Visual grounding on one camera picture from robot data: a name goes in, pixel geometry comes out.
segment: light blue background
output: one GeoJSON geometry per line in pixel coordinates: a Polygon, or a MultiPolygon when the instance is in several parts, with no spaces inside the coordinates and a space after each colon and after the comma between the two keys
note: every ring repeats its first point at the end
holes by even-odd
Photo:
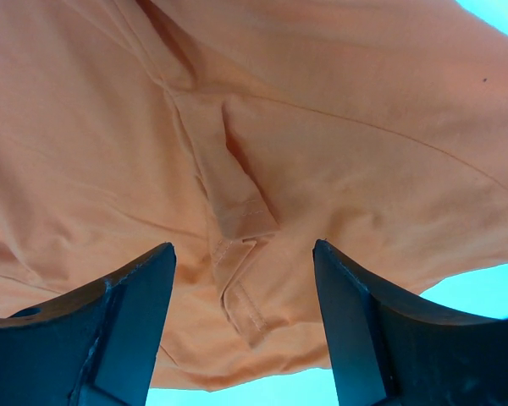
{"type": "MultiPolygon", "coordinates": [[[[459,3],[508,35],[508,0],[460,0],[459,3]]],[[[508,265],[451,277],[422,295],[458,310],[508,317],[508,265]]],[[[337,406],[331,370],[312,369],[270,376],[218,392],[151,389],[147,406],[337,406]]]]}

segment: orange shirt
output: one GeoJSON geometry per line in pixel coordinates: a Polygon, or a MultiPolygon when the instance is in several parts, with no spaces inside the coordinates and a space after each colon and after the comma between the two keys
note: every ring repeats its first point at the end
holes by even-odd
{"type": "Polygon", "coordinates": [[[0,0],[0,316],[170,241],[153,387],[329,367],[316,239],[415,293],[508,262],[507,37],[451,0],[0,0]]]}

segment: seam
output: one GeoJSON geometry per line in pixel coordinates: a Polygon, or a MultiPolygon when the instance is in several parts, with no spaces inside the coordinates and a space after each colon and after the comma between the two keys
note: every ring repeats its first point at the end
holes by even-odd
{"type": "Polygon", "coordinates": [[[252,324],[254,324],[254,326],[256,327],[256,329],[261,332],[262,331],[262,328],[258,325],[258,323],[256,322],[256,320],[254,319],[254,316],[252,315],[252,313],[249,311],[248,309],[248,303],[246,302],[246,300],[244,298],[241,297],[241,295],[239,294],[239,291],[235,291],[235,296],[237,297],[237,299],[239,299],[239,301],[243,304],[243,307],[245,308],[246,310],[246,313],[248,315],[248,318],[251,319],[252,321],[252,324]]]}
{"type": "Polygon", "coordinates": [[[245,214],[241,214],[242,217],[244,216],[251,216],[252,214],[260,214],[260,213],[264,213],[265,210],[260,210],[260,211],[251,211],[250,213],[245,213],[245,214]]]}
{"type": "MultiPolygon", "coordinates": [[[[241,292],[245,295],[245,298],[246,300],[248,300],[248,303],[251,305],[251,307],[254,309],[254,311],[256,311],[256,314],[257,314],[257,317],[260,321],[262,321],[262,327],[264,328],[267,328],[267,322],[265,321],[265,319],[263,318],[262,316],[262,312],[260,311],[260,309],[256,306],[256,304],[254,303],[254,301],[252,300],[252,298],[250,297],[250,295],[246,292],[245,290],[245,287],[243,286],[243,284],[238,281],[237,282],[237,285],[239,286],[241,292]]],[[[251,318],[252,321],[253,318],[252,318],[252,315],[251,313],[249,312],[249,317],[251,318]]],[[[261,331],[262,329],[260,328],[260,326],[254,321],[254,324],[256,325],[256,328],[261,331]]]]}
{"type": "Polygon", "coordinates": [[[162,81],[162,85],[165,83],[165,80],[162,76],[162,70],[158,67],[158,64],[156,63],[156,61],[154,60],[154,58],[152,57],[151,53],[145,48],[145,46],[143,45],[143,41],[141,40],[141,38],[137,35],[137,32],[134,30],[134,28],[131,26],[130,22],[126,19],[126,16],[124,15],[124,13],[122,12],[122,10],[120,9],[120,6],[117,4],[117,1],[116,0],[112,0],[110,3],[113,4],[113,6],[115,7],[115,9],[117,10],[117,12],[120,14],[120,16],[122,17],[122,20],[124,22],[124,24],[126,24],[126,26],[128,27],[128,29],[130,30],[130,33],[132,34],[132,36],[135,38],[135,41],[137,42],[137,46],[143,51],[143,53],[145,54],[146,58],[148,61],[150,61],[152,67],[155,69],[155,71],[157,72],[157,75],[158,77],[160,78],[160,80],[162,81]]]}
{"type": "Polygon", "coordinates": [[[190,155],[190,159],[194,165],[194,169],[196,170],[196,176],[199,177],[203,184],[203,176],[202,171],[200,169],[200,165],[198,163],[198,158],[196,154],[196,150],[194,148],[191,137],[186,130],[185,123],[183,122],[183,118],[180,116],[180,110],[177,107],[177,103],[175,102],[174,95],[165,87],[162,87],[164,94],[167,96],[167,100],[173,104],[173,120],[174,120],[174,130],[177,131],[177,136],[179,137],[179,144],[183,148],[186,155],[190,155]]]}
{"type": "Polygon", "coordinates": [[[213,250],[213,252],[211,252],[211,256],[213,256],[213,255],[215,255],[215,254],[216,254],[216,252],[218,251],[218,248],[220,248],[220,245],[221,245],[221,243],[223,243],[223,241],[224,241],[223,239],[221,239],[220,241],[218,241],[218,243],[217,243],[217,247],[213,250]]]}
{"type": "Polygon", "coordinates": [[[220,261],[224,258],[224,256],[226,255],[226,252],[228,252],[229,247],[231,247],[232,243],[233,243],[233,241],[229,241],[228,246],[226,247],[224,252],[221,254],[221,256],[218,258],[218,261],[216,261],[216,263],[214,264],[215,267],[218,266],[220,261]]]}
{"type": "MultiPolygon", "coordinates": [[[[189,96],[191,94],[191,92],[189,91],[181,91],[180,93],[177,93],[175,94],[174,96],[175,97],[181,97],[181,96],[189,96]]],[[[196,94],[199,94],[199,95],[222,95],[222,96],[229,96],[229,95],[236,95],[236,96],[242,96],[242,97],[250,97],[250,98],[253,98],[253,99],[260,99],[260,100],[265,100],[265,101],[269,101],[269,102],[274,102],[274,103],[278,103],[278,104],[282,104],[282,105],[285,105],[285,106],[289,106],[289,107],[293,107],[293,108],[298,108],[300,110],[306,110],[308,112],[316,112],[318,114],[322,114],[323,116],[327,116],[327,117],[331,117],[331,118],[340,118],[342,120],[345,120],[345,121],[349,121],[351,123],[358,123],[358,124],[362,124],[362,125],[366,125],[368,127],[371,127],[373,129],[380,129],[388,134],[392,134],[392,135],[397,135],[397,136],[400,136],[401,138],[405,138],[409,141],[412,141],[412,142],[416,142],[420,145],[423,145],[423,146],[426,146],[427,148],[431,148],[435,151],[438,151],[456,161],[458,161],[459,163],[461,163],[462,165],[465,165],[466,167],[469,167],[471,168],[473,171],[481,174],[482,176],[484,176],[485,178],[491,180],[491,182],[493,182],[494,184],[498,185],[500,188],[502,188],[504,191],[506,191],[508,193],[508,187],[505,186],[504,184],[502,184],[498,179],[494,178],[493,176],[489,175],[488,173],[484,172],[482,169],[478,168],[478,167],[475,167],[474,165],[472,165],[471,163],[469,162],[466,162],[466,161],[463,161],[462,159],[460,159],[459,157],[455,156],[455,155],[452,155],[451,153],[449,153],[448,151],[445,151],[441,148],[438,148],[437,146],[434,146],[434,145],[430,145],[424,141],[421,141],[421,140],[417,140],[413,137],[411,137],[410,135],[406,135],[406,134],[402,134],[402,133],[399,133],[397,131],[394,131],[392,129],[386,129],[384,127],[380,127],[376,124],[372,124],[372,123],[366,123],[364,121],[361,121],[361,120],[357,120],[357,119],[354,119],[354,118],[349,118],[349,117],[345,117],[345,116],[340,116],[338,114],[332,114],[330,112],[322,112],[320,110],[316,110],[316,109],[312,109],[312,108],[306,108],[306,107],[302,107],[302,106],[297,106],[293,103],[289,103],[287,101],[281,101],[281,100],[276,100],[276,99],[273,99],[273,98],[270,98],[270,97],[263,97],[263,96],[256,96],[256,95],[250,95],[250,94],[245,94],[245,93],[240,93],[238,91],[225,91],[225,92],[222,92],[222,91],[197,91],[196,94]]]]}

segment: cloth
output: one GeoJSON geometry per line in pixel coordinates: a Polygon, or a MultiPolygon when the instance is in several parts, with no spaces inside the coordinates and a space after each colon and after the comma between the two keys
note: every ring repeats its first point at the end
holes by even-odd
{"type": "Polygon", "coordinates": [[[316,239],[417,294],[508,262],[508,37],[451,0],[0,0],[0,316],[170,241],[152,387],[328,368],[316,239]]]}

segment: stitching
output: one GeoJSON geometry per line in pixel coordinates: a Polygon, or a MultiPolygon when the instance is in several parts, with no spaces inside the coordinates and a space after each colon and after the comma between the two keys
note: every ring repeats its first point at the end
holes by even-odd
{"type": "Polygon", "coordinates": [[[242,217],[244,217],[244,216],[251,216],[252,214],[260,214],[260,213],[263,213],[263,212],[265,212],[265,210],[251,211],[250,213],[241,214],[241,216],[242,217]]]}
{"type": "Polygon", "coordinates": [[[220,263],[220,261],[224,258],[224,255],[226,255],[226,252],[228,252],[229,250],[229,247],[231,247],[233,241],[229,241],[228,243],[228,246],[226,247],[226,249],[224,250],[224,252],[221,254],[221,256],[218,258],[218,261],[214,264],[214,266],[218,266],[218,264],[220,263]]]}
{"type": "MultiPolygon", "coordinates": [[[[254,310],[256,311],[257,313],[257,316],[258,318],[262,321],[262,326],[267,328],[268,324],[265,322],[265,320],[263,319],[263,316],[262,316],[262,312],[260,311],[260,309],[256,306],[256,304],[254,303],[254,301],[251,299],[251,297],[249,296],[249,294],[246,292],[245,290],[245,287],[243,286],[243,284],[239,281],[237,282],[237,285],[240,287],[241,291],[243,292],[243,294],[245,295],[246,299],[248,300],[248,302],[251,304],[251,306],[254,308],[254,310]]],[[[256,328],[261,331],[261,328],[258,326],[258,324],[254,321],[254,324],[256,325],[256,328]]]]}
{"type": "MultiPolygon", "coordinates": [[[[221,92],[218,92],[218,91],[202,91],[202,92],[199,92],[199,94],[203,94],[203,95],[206,95],[206,94],[220,94],[220,93],[221,92]]],[[[175,97],[178,98],[178,97],[182,97],[182,96],[188,96],[189,94],[190,94],[189,91],[183,91],[183,92],[181,92],[179,94],[176,94],[175,97]]],[[[426,146],[427,148],[431,148],[431,149],[433,149],[435,151],[438,151],[438,152],[440,152],[440,153],[442,153],[442,154],[444,154],[446,156],[449,156],[450,158],[453,158],[454,160],[458,161],[459,163],[465,165],[466,167],[469,167],[472,170],[476,171],[477,173],[480,173],[485,178],[491,180],[493,183],[497,184],[500,188],[502,188],[503,190],[505,190],[508,193],[508,187],[505,186],[504,184],[502,184],[496,178],[493,178],[488,173],[482,171],[481,169],[473,166],[472,164],[470,164],[470,163],[468,163],[466,161],[463,161],[459,157],[450,154],[448,151],[444,151],[444,150],[438,148],[437,146],[427,144],[424,141],[417,140],[417,139],[411,137],[410,135],[398,133],[397,131],[394,131],[392,129],[385,129],[384,127],[379,127],[378,125],[375,125],[375,124],[365,123],[365,122],[363,122],[361,120],[357,120],[357,119],[354,119],[354,118],[348,118],[348,117],[340,116],[338,114],[332,114],[330,112],[322,112],[320,110],[316,110],[316,109],[313,109],[313,108],[306,108],[306,107],[298,106],[296,104],[293,104],[293,103],[290,103],[290,102],[287,102],[287,101],[281,101],[281,100],[272,99],[271,97],[263,97],[263,96],[257,96],[257,95],[250,95],[250,94],[240,93],[238,91],[227,91],[226,94],[227,95],[234,94],[234,95],[242,96],[242,97],[249,97],[249,98],[253,98],[253,99],[266,100],[266,101],[269,101],[269,102],[274,102],[274,103],[277,103],[277,104],[282,104],[284,106],[289,106],[289,107],[297,108],[299,110],[304,110],[304,111],[308,111],[308,112],[315,112],[315,113],[322,114],[323,116],[327,116],[327,117],[340,118],[342,120],[349,121],[351,123],[358,123],[358,124],[366,125],[368,127],[374,128],[374,129],[380,129],[382,131],[385,131],[388,134],[400,136],[400,137],[405,138],[407,140],[410,140],[412,142],[417,142],[418,144],[426,146]]]]}
{"type": "Polygon", "coordinates": [[[244,298],[242,298],[239,294],[239,291],[235,291],[235,296],[237,296],[237,298],[239,299],[239,301],[243,304],[243,307],[245,308],[246,310],[246,313],[249,317],[249,319],[251,319],[252,323],[254,324],[254,326],[256,327],[256,329],[261,332],[262,331],[262,328],[257,324],[256,320],[254,319],[254,316],[252,315],[252,313],[250,311],[248,311],[248,303],[246,302],[246,300],[244,298]]]}
{"type": "Polygon", "coordinates": [[[221,239],[220,241],[218,241],[216,248],[215,248],[215,249],[213,250],[213,252],[211,253],[211,256],[213,256],[213,255],[215,255],[215,254],[216,254],[216,252],[217,252],[217,251],[218,251],[218,249],[220,248],[220,245],[221,245],[221,243],[222,243],[223,241],[224,241],[223,239],[221,239]]]}

